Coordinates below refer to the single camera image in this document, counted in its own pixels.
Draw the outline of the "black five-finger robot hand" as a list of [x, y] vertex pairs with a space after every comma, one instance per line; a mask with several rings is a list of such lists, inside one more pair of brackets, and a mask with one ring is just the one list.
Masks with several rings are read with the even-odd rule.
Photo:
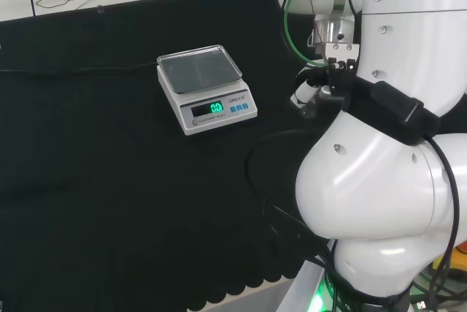
[[358, 61], [338, 61], [331, 58], [328, 66], [311, 65], [303, 68], [295, 78], [291, 103], [303, 109], [318, 101], [344, 101], [349, 95], [351, 81], [356, 78]]

